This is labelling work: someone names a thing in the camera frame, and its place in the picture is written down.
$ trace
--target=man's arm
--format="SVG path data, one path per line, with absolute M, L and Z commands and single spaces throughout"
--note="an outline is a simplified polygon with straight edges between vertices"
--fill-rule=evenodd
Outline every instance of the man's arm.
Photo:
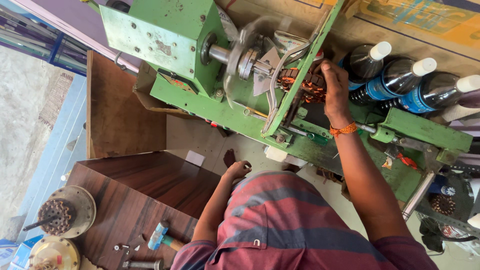
M 251 172 L 251 165 L 248 161 L 239 161 L 231 165 L 225 174 L 222 175 L 213 195 L 208 200 L 197 225 L 193 232 L 192 241 L 209 240 L 216 244 L 218 226 L 223 221 L 223 214 L 227 209 L 227 202 L 232 191 L 234 180 L 242 178 Z
M 353 122 L 348 108 L 348 73 L 324 60 L 314 69 L 327 83 L 325 114 L 335 129 Z M 357 132 L 340 134 L 335 142 L 355 210 L 374 242 L 386 236 L 410 236 L 392 189 L 367 153 Z

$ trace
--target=hammer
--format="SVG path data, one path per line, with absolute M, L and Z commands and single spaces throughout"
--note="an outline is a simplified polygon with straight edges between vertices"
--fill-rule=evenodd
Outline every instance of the hammer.
M 152 237 L 150 237 L 150 241 L 148 242 L 148 248 L 156 250 L 160 247 L 160 244 L 166 244 L 169 247 L 175 249 L 176 251 L 179 251 L 185 244 L 171 236 L 166 235 L 169 227 L 170 223 L 168 221 L 161 221 L 156 226 Z
M 155 269 L 163 270 L 163 260 L 149 262 L 149 261 L 125 261 L 123 262 L 124 268 L 146 268 L 146 269 Z

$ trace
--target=striped shirt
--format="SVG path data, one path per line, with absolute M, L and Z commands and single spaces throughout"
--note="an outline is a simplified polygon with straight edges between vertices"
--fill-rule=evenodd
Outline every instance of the striped shirt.
M 312 184 L 292 172 L 266 171 L 233 188 L 217 244 L 186 244 L 171 269 L 438 268 L 413 238 L 370 243 L 347 227 Z

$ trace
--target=blue hammer head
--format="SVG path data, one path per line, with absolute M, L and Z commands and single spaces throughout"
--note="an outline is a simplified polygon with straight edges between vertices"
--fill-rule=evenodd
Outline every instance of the blue hammer head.
M 167 242 L 171 237 L 168 237 L 165 235 L 168 231 L 168 227 L 170 227 L 170 223 L 168 221 L 161 221 L 156 226 L 155 231 L 152 234 L 152 237 L 150 237 L 150 241 L 148 241 L 148 248 L 152 250 L 156 250 L 160 247 L 161 243 L 170 245 L 170 243 L 167 243 Z

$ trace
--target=doormat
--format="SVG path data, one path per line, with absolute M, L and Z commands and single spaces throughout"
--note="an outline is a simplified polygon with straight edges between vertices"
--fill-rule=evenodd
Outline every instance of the doormat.
M 55 121 L 57 121 L 61 106 L 67 96 L 72 81 L 73 76 L 71 75 L 62 73 L 59 76 L 55 86 L 47 97 L 47 101 L 45 102 L 40 115 L 38 116 L 42 123 L 49 126 L 50 129 L 53 129 L 53 125 L 55 125 Z

